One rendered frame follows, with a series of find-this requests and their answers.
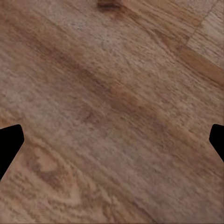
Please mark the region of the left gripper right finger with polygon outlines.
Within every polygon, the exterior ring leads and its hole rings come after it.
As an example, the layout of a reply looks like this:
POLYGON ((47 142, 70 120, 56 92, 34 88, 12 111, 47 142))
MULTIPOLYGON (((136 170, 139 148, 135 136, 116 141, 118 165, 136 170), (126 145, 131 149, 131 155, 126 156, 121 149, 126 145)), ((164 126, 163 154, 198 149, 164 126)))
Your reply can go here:
POLYGON ((210 132, 209 140, 224 162, 224 126, 214 124, 210 132))

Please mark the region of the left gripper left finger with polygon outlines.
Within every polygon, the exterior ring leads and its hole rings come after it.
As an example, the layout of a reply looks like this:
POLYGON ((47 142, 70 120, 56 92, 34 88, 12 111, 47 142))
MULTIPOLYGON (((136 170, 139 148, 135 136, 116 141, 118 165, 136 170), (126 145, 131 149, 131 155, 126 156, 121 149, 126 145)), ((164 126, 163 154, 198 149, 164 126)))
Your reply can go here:
POLYGON ((0 180, 24 143, 20 124, 0 129, 0 180))

